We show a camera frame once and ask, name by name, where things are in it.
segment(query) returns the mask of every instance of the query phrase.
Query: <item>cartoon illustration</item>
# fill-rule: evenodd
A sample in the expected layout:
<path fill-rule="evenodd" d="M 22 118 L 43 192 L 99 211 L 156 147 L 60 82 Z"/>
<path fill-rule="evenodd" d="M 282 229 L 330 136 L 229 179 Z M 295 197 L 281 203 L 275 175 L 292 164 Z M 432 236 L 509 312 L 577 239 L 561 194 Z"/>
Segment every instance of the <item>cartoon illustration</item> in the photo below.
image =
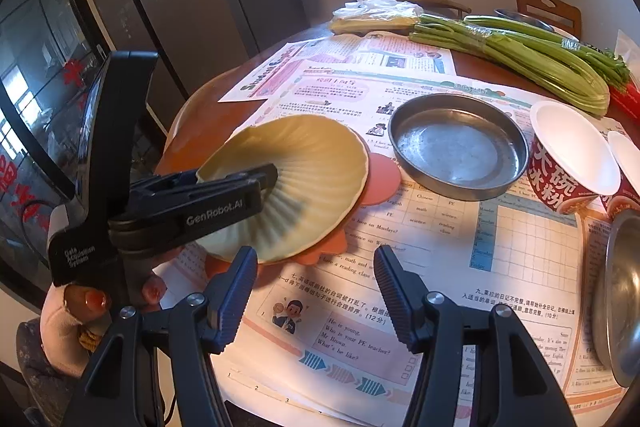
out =
<path fill-rule="evenodd" d="M 367 134 L 371 136 L 385 136 L 386 125 L 383 123 L 377 123 L 373 129 L 369 129 Z"/>
<path fill-rule="evenodd" d="M 395 107 L 393 105 L 391 105 L 391 102 L 389 102 L 386 105 L 379 105 L 378 109 L 376 110 L 376 112 L 378 112 L 380 114 L 392 114 L 394 109 L 395 109 Z"/>
<path fill-rule="evenodd" d="M 386 60 L 386 65 L 389 68 L 405 68 L 406 58 L 403 57 L 389 57 Z"/>
<path fill-rule="evenodd" d="M 433 60 L 433 68 L 438 73 L 444 73 L 444 62 L 442 61 L 442 55 L 438 52 L 428 52 L 427 57 Z"/>
<path fill-rule="evenodd" d="M 296 323 L 302 320 L 298 319 L 302 313 L 302 308 L 302 302 L 298 300 L 290 301 L 289 304 L 287 304 L 286 310 L 284 304 L 276 302 L 273 305 L 273 318 L 271 319 L 271 322 L 273 322 L 277 327 L 287 331 L 287 333 L 291 333 L 293 335 L 296 332 Z M 278 316 L 282 312 L 285 312 L 286 315 Z"/>

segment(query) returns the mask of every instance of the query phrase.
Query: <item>wooden chair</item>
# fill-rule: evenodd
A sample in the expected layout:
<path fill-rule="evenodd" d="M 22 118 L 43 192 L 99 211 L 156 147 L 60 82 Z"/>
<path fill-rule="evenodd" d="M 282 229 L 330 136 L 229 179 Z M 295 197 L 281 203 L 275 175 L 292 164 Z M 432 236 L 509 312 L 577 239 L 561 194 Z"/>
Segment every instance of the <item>wooden chair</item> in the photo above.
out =
<path fill-rule="evenodd" d="M 471 13 L 471 8 L 450 0 L 399 0 L 409 1 L 417 4 L 426 12 L 435 13 L 436 15 L 444 15 L 450 17 L 452 11 L 456 13 L 457 19 L 463 19 L 466 14 Z"/>
<path fill-rule="evenodd" d="M 516 0 L 516 4 L 520 13 L 540 19 L 547 24 L 571 33 L 571 35 L 578 39 L 582 38 L 582 14 L 575 6 L 571 6 L 561 0 Z M 539 10 L 567 20 L 571 25 L 566 24 L 562 20 L 547 17 L 541 14 Z"/>

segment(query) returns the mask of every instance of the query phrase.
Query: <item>paper sheet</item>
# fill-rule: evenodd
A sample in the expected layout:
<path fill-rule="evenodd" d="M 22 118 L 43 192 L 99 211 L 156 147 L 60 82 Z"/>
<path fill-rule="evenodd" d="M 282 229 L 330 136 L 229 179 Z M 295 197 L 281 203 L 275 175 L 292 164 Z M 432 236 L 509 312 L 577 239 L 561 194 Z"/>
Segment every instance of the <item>paper sheet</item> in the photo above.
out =
<path fill-rule="evenodd" d="M 363 38 L 336 35 L 286 44 L 226 93 L 220 102 L 268 99 L 305 59 L 456 74 L 449 50 L 411 42 L 407 37 L 389 32 L 371 32 Z"/>
<path fill-rule="evenodd" d="M 224 398 L 238 407 L 277 425 L 313 425 L 324 427 L 350 427 L 348 419 L 326 415 L 312 404 L 296 402 L 264 386 L 242 370 L 241 365 L 223 357 L 215 361 L 216 378 L 223 389 Z"/>
<path fill-rule="evenodd" d="M 306 62 L 243 127 L 289 114 L 324 114 L 359 132 L 373 152 L 393 157 L 386 132 L 391 113 L 432 92 L 463 92 L 492 103 L 529 139 L 530 104 L 543 98 L 442 74 Z M 601 132 L 619 126 L 608 119 L 595 124 Z M 252 292 L 236 340 L 223 357 L 241 362 L 247 374 L 268 380 L 278 393 L 293 389 L 329 414 L 399 425 L 420 357 L 396 339 L 374 281 L 373 251 L 389 244 L 406 269 L 455 302 L 486 310 L 498 302 L 512 306 L 579 424 L 598 426 L 622 396 L 610 371 L 593 358 L 589 336 L 593 259 L 602 256 L 605 221 L 591 209 L 575 216 L 552 213 L 533 195 L 526 177 L 494 200 L 465 203 L 425 190 L 403 172 L 395 197 L 351 219 L 346 254 L 323 256 L 313 267 L 290 263 L 265 270 L 267 281 Z M 189 263 L 180 258 L 174 265 L 188 271 Z M 302 306 L 296 320 L 284 312 L 293 301 Z M 460 427 L 468 424 L 471 410 L 472 346 L 465 349 L 464 362 Z"/>

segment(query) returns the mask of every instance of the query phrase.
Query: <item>celery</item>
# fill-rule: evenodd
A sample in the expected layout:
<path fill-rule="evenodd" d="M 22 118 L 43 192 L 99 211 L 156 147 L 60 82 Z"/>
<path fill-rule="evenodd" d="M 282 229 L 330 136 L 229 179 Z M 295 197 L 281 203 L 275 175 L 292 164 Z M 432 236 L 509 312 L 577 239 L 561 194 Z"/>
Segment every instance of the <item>celery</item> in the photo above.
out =
<path fill-rule="evenodd" d="M 511 35 L 511 32 L 529 35 L 545 41 L 554 42 L 560 47 L 562 47 L 562 44 L 565 42 L 565 45 L 572 54 L 588 63 L 609 86 L 618 91 L 625 92 L 626 84 L 631 80 L 631 73 L 625 61 L 622 57 L 615 58 L 613 52 L 609 50 L 601 52 L 580 42 L 576 42 L 575 44 L 571 42 L 568 44 L 562 35 L 551 33 L 523 22 L 503 19 L 502 17 L 468 15 L 465 17 L 465 23 L 482 26 L 484 28 L 506 30 L 510 32 L 509 35 Z"/>
<path fill-rule="evenodd" d="M 615 74 L 619 76 L 619 70 L 612 67 L 614 61 L 604 54 L 596 55 L 597 52 L 590 55 L 590 60 L 583 60 L 572 50 L 557 44 L 554 34 L 529 25 L 525 26 L 532 28 L 532 32 L 514 32 L 508 29 L 515 27 L 511 23 L 521 23 L 505 21 L 489 21 L 506 27 L 488 29 L 423 14 L 409 38 L 415 42 L 488 58 L 522 74 L 581 110 L 598 116 L 606 114 L 609 88 L 600 75 L 610 70 L 612 77 Z M 551 39 L 542 38 L 538 32 L 549 34 Z"/>

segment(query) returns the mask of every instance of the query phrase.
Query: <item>scalloped plate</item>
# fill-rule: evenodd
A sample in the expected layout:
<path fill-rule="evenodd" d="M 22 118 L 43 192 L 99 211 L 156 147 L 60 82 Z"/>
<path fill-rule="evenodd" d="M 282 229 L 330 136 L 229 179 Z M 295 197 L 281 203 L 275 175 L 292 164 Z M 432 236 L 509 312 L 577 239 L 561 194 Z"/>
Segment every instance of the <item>scalloped plate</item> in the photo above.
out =
<path fill-rule="evenodd" d="M 369 174 L 369 156 L 348 127 L 324 116 L 286 116 L 243 129 L 198 170 L 201 181 L 273 163 L 275 187 L 260 214 L 206 235 L 197 243 L 232 261 L 252 245 L 259 263 L 274 263 L 312 247 L 355 206 Z"/>

